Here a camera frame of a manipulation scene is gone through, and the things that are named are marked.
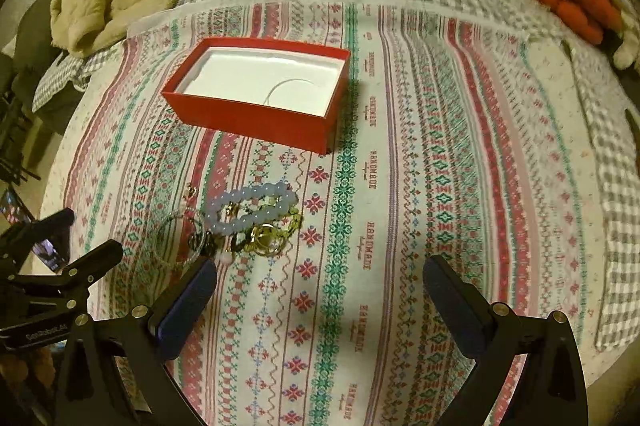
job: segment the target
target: open box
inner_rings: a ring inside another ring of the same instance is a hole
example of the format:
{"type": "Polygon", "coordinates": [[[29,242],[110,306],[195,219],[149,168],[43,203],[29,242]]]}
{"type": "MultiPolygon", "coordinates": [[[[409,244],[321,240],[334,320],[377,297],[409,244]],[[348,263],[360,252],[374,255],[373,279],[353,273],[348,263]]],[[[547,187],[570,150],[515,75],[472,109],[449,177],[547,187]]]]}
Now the open box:
{"type": "Polygon", "coordinates": [[[327,153],[350,52],[260,38],[205,38],[162,89],[182,122],[327,153]]]}

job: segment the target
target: jewelry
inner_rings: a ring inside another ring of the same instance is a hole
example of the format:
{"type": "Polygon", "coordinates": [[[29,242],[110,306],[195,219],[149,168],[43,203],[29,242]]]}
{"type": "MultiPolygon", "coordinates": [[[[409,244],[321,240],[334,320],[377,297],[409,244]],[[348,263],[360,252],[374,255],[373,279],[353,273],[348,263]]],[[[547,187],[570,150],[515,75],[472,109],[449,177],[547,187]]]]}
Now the jewelry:
{"type": "Polygon", "coordinates": [[[175,262],[174,264],[169,264],[165,262],[160,257],[156,257],[161,263],[164,263],[165,266],[172,267],[174,265],[185,265],[193,262],[202,251],[202,247],[204,246],[206,239],[206,232],[204,228],[204,218],[201,211],[194,210],[191,208],[191,213],[193,216],[188,215],[188,210],[180,209],[169,214],[156,228],[156,250],[160,251],[162,249],[162,241],[164,240],[163,231],[164,229],[174,220],[180,220],[181,218],[186,219],[191,225],[194,227],[194,231],[187,238],[187,244],[190,249],[189,257],[186,260],[181,260],[179,262],[175,262]]]}
{"type": "Polygon", "coordinates": [[[244,187],[240,190],[225,192],[213,199],[205,214],[205,221],[213,234],[231,236],[238,232],[247,232],[254,226],[261,226],[266,222],[273,222],[289,213],[289,209],[296,203],[296,194],[287,188],[284,182],[277,184],[262,184],[252,187],[244,187]],[[230,206],[226,214],[236,216],[238,204],[242,200],[263,199],[265,197],[278,198],[275,205],[264,205],[256,212],[247,213],[229,222],[220,221],[218,213],[224,206],[230,206]]]}
{"type": "Polygon", "coordinates": [[[284,249],[284,245],[293,233],[300,228],[302,215],[297,208],[289,210],[291,222],[286,229],[279,229],[273,224],[262,224],[253,228],[249,242],[244,245],[244,252],[254,252],[259,256],[271,258],[277,256],[284,249]]]}

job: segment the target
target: bracelet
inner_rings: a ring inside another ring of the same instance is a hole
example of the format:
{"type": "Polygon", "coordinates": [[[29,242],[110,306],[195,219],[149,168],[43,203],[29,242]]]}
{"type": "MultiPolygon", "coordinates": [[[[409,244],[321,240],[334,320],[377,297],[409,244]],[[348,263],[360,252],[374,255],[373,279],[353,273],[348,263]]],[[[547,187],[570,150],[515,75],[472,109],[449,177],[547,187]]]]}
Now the bracelet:
{"type": "Polygon", "coordinates": [[[163,263],[167,267],[172,267],[174,265],[185,265],[193,262],[202,251],[202,247],[204,246],[205,241],[205,229],[204,229],[204,220],[202,218],[202,212],[198,210],[191,210],[193,216],[189,216],[187,210],[178,210],[175,211],[165,217],[165,219],[160,223],[160,225],[156,228],[156,239],[155,246],[156,250],[161,249],[161,241],[164,239],[163,231],[164,229],[174,220],[180,220],[181,218],[186,219],[191,225],[194,227],[194,231],[187,238],[187,243],[190,249],[189,257],[186,260],[176,261],[174,264],[170,264],[165,260],[162,260],[159,256],[156,259],[163,263]]]}
{"type": "Polygon", "coordinates": [[[209,226],[209,231],[213,234],[231,236],[238,232],[247,232],[254,226],[261,226],[287,215],[290,207],[296,203],[296,198],[296,194],[288,189],[284,182],[244,187],[222,193],[213,199],[209,203],[205,221],[209,226]],[[274,205],[264,205],[255,212],[247,213],[229,222],[223,222],[218,216],[224,206],[237,205],[242,200],[263,199],[265,197],[277,198],[278,202],[274,205]]]}
{"type": "Polygon", "coordinates": [[[244,234],[244,240],[239,240],[235,234],[231,238],[229,247],[220,252],[219,259],[224,265],[231,265],[239,252],[255,253],[264,258],[273,258],[282,253],[284,245],[295,231],[300,228],[302,215],[297,208],[289,209],[287,216],[290,223],[286,228],[277,228],[273,224],[254,226],[251,232],[244,234]]]}

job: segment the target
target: phone screen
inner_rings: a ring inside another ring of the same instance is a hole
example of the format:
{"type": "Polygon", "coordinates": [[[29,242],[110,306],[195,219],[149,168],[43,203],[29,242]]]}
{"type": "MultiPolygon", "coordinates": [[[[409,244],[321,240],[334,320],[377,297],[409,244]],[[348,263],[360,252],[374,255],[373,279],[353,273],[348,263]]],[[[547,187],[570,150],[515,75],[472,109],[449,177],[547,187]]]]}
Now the phone screen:
{"type": "MultiPolygon", "coordinates": [[[[31,222],[33,217],[20,200],[20,197],[11,187],[7,188],[0,199],[0,213],[2,213],[9,224],[16,222],[31,222]]],[[[68,259],[60,255],[50,240],[44,240],[39,244],[35,244],[31,249],[33,253],[42,260],[44,265],[49,267],[53,272],[57,272],[68,264],[68,259]]]]}

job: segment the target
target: patterned bedsheet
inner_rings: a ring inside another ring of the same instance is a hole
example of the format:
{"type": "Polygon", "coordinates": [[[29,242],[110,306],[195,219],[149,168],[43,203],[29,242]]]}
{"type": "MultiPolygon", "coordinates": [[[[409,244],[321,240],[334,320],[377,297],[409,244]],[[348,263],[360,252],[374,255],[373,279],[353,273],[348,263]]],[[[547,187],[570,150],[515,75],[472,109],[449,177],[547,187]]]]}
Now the patterned bedsheet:
{"type": "MultiPolygon", "coordinates": [[[[527,0],[465,4],[493,5],[485,18],[440,0],[217,1],[116,48],[62,141],[42,213],[74,209],[74,257],[110,237],[125,247],[92,291],[95,318],[149,302],[179,275],[158,262],[151,236],[187,182],[204,205],[285,180],[298,193],[299,235],[279,258],[220,266],[170,366],[208,424],[429,424],[470,368],[422,291],[436,252],[489,300],[529,315],[564,310],[588,384],[608,368],[620,352],[594,349],[607,250],[602,146],[590,141],[572,62],[551,38],[530,38],[561,27],[518,10],[527,0]],[[159,91],[208,35],[349,48],[337,151],[181,123],[159,91]]],[[[166,262],[186,255],[183,231],[166,262]]]]}

